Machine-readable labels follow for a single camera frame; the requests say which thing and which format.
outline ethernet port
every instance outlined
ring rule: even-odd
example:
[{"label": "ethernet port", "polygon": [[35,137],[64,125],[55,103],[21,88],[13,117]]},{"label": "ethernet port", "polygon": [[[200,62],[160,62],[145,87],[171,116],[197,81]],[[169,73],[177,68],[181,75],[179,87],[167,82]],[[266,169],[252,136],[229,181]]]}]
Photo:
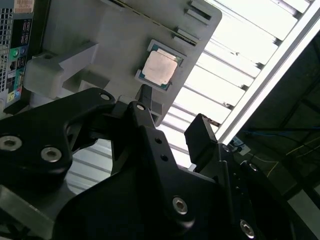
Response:
[{"label": "ethernet port", "polygon": [[10,71],[16,70],[17,69],[17,61],[11,62],[10,65]]}]

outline silver bolt head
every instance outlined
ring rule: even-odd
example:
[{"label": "silver bolt head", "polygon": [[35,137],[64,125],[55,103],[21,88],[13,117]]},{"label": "silver bolt head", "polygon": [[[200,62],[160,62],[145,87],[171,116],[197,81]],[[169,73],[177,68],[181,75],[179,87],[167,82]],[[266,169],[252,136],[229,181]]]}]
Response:
[{"label": "silver bolt head", "polygon": [[222,145],[222,147],[226,152],[230,152],[230,149],[226,145]]},{"label": "silver bolt head", "polygon": [[245,220],[240,220],[240,228],[241,228],[242,232],[249,239],[255,238],[255,232],[254,232],[253,228]]},{"label": "silver bolt head", "polygon": [[0,137],[0,150],[15,151],[22,146],[22,141],[17,136]]},{"label": "silver bolt head", "polygon": [[45,147],[41,151],[41,158],[50,163],[55,163],[59,161],[61,157],[62,157],[61,151],[55,147]]},{"label": "silver bolt head", "polygon": [[104,100],[110,100],[110,97],[108,95],[105,94],[101,94],[100,97]]},{"label": "silver bolt head", "polygon": [[142,105],[140,105],[140,104],[137,104],[136,107],[137,107],[138,109],[140,109],[140,110],[145,110],[145,107],[142,106]]},{"label": "silver bolt head", "polygon": [[180,197],[173,198],[172,205],[178,214],[181,214],[181,215],[187,214],[188,206],[182,198]]},{"label": "silver bolt head", "polygon": [[252,163],[249,164],[250,168],[252,168],[253,171],[257,172],[258,169],[255,165],[253,165]]}]

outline ventilation slots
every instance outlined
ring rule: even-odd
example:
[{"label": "ventilation slots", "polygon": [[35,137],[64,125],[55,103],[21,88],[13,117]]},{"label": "ventilation slots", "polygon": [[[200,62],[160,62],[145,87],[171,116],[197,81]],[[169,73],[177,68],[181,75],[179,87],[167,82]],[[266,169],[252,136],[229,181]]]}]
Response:
[{"label": "ventilation slots", "polygon": [[66,175],[66,183],[72,192],[79,194],[110,177],[111,170],[111,142],[99,139],[96,144],[73,155],[73,163]]},{"label": "ventilation slots", "polygon": [[0,92],[6,89],[7,63],[13,26],[13,9],[0,8]]},{"label": "ventilation slots", "polygon": [[[248,99],[248,89],[310,5],[306,0],[206,1],[221,10],[222,20],[158,127],[177,163],[187,168],[184,132],[195,116],[202,113],[216,122],[212,130],[221,136],[219,129],[226,129],[230,113]],[[190,9],[206,22],[206,12]]]}]

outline yellow cable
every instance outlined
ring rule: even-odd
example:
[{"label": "yellow cable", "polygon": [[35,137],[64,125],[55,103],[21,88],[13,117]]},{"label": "yellow cable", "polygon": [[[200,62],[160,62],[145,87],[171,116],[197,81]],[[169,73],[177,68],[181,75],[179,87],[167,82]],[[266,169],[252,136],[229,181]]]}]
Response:
[{"label": "yellow cable", "polygon": [[277,162],[277,163],[273,166],[273,168],[271,168],[271,170],[268,172],[268,174],[266,175],[267,178],[269,177],[269,175],[271,174],[271,172],[276,168],[276,166],[278,165],[278,163],[279,163],[279,162]]},{"label": "yellow cable", "polygon": [[320,148],[320,145],[317,146],[317,147],[315,147],[314,149],[311,149],[310,151],[308,151],[308,152],[306,152],[306,153],[304,153],[304,154],[301,154],[301,155],[299,155],[299,156],[296,156],[295,158],[297,159],[297,158],[303,157],[303,156],[305,156],[305,155],[313,152],[314,150],[316,150],[316,149],[318,149],[318,148]]},{"label": "yellow cable", "polygon": [[320,136],[316,137],[315,139],[313,139],[311,141],[306,142],[304,145],[298,146],[297,148],[295,148],[295,149],[289,151],[288,153],[286,153],[285,155],[288,156],[289,154],[292,154],[293,152],[299,150],[300,148],[303,148],[305,145],[310,144],[310,143],[312,143],[312,142],[314,142],[314,141],[316,141],[318,139],[320,139]]}]

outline black metal bracket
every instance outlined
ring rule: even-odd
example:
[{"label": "black metal bracket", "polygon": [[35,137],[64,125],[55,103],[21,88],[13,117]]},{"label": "black metal bracket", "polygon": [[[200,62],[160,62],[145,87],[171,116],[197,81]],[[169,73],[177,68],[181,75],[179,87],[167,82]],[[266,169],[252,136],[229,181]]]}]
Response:
[{"label": "black metal bracket", "polygon": [[[258,186],[270,195],[269,187],[256,183],[266,177],[251,163],[237,164],[201,114],[185,132],[197,168],[190,172],[179,167],[166,136],[155,128],[151,92],[143,86],[140,101],[126,105],[92,88],[1,120],[0,185],[39,197],[52,193],[61,186],[76,151],[107,139],[112,141],[111,177],[59,211],[53,240],[316,239],[300,222],[298,229],[305,235],[288,228],[268,233],[263,216],[269,215],[255,194]],[[277,206],[289,226],[283,201],[278,197],[263,207]]]}]

